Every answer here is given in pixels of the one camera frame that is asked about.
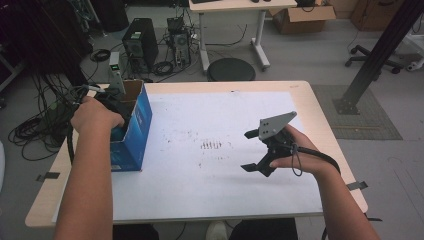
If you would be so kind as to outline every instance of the person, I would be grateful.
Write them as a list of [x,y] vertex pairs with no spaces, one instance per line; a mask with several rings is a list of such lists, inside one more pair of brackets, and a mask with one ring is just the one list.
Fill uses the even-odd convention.
[[[109,139],[111,129],[122,126],[124,120],[94,98],[84,97],[71,123],[79,137],[54,239],[112,239]],[[305,134],[290,125],[286,129],[299,146],[318,151]],[[329,239],[379,239],[339,172],[316,156],[299,153],[299,157],[303,171],[318,183]],[[291,157],[276,159],[270,166],[291,168]],[[297,161],[294,167],[299,168]]]

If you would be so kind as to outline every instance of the hand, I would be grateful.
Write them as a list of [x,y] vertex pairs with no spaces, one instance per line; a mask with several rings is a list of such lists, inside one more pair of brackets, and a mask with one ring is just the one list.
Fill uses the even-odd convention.
[[[287,125],[286,130],[293,135],[294,141],[297,143],[299,147],[309,148],[315,151],[318,151],[317,147],[311,142],[311,140],[303,133],[299,132],[296,128]],[[326,171],[328,167],[335,169],[330,163],[322,160],[319,157],[306,154],[306,153],[298,153],[299,159],[302,165],[302,170],[305,172],[312,173],[313,175],[317,175],[323,171]],[[292,157],[285,157],[275,159],[271,162],[270,166],[274,168],[297,168],[300,169],[299,161],[297,157],[294,156],[293,165],[292,165]]]
[[103,127],[110,130],[116,126],[123,126],[121,115],[108,110],[102,103],[92,97],[85,96],[78,110],[71,119],[71,124],[79,133]]

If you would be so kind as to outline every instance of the carpet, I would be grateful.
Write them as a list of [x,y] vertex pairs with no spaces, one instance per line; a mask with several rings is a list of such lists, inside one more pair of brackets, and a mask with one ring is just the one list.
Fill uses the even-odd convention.
[[337,139],[402,140],[402,136],[369,89],[356,105],[359,115],[338,114],[333,99],[341,99],[348,87],[312,85],[315,96]]

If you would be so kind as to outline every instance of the shoe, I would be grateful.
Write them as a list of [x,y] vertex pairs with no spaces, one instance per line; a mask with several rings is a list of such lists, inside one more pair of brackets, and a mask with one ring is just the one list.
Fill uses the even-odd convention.
[[227,228],[223,221],[214,221],[206,231],[206,240],[228,240]]

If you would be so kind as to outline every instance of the chair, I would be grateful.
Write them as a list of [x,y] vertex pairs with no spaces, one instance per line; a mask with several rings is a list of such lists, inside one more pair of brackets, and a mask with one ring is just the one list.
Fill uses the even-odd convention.
[[[368,56],[371,53],[369,50],[365,49],[364,47],[362,47],[360,45],[356,45],[354,48],[352,48],[350,50],[350,53],[355,54],[358,51],[361,52],[362,54],[364,54],[365,56],[350,57],[349,60],[345,63],[346,67],[350,67],[350,65],[352,65],[352,62],[367,60]],[[404,68],[404,66],[402,64],[396,63],[396,62],[393,62],[393,61],[390,61],[390,60],[387,60],[384,64],[387,65],[387,66],[393,67],[392,71],[391,71],[393,74],[398,74],[400,72],[400,70]]]

